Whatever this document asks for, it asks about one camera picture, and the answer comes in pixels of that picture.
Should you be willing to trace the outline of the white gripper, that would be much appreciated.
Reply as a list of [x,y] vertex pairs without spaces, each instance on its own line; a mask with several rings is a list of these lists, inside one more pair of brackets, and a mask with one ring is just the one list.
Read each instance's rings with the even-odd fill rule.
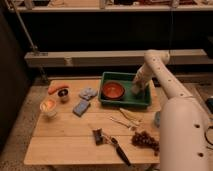
[[152,79],[153,72],[147,64],[144,64],[140,67],[133,79],[133,84],[140,87],[141,89],[145,89],[148,85],[149,81]]

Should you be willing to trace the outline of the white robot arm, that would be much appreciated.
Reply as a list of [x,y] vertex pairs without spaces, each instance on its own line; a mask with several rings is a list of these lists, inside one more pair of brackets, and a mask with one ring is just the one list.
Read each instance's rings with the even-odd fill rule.
[[160,171],[210,171],[204,132],[208,113],[167,69],[168,51],[147,50],[131,91],[143,91],[155,76],[168,97],[160,112]]

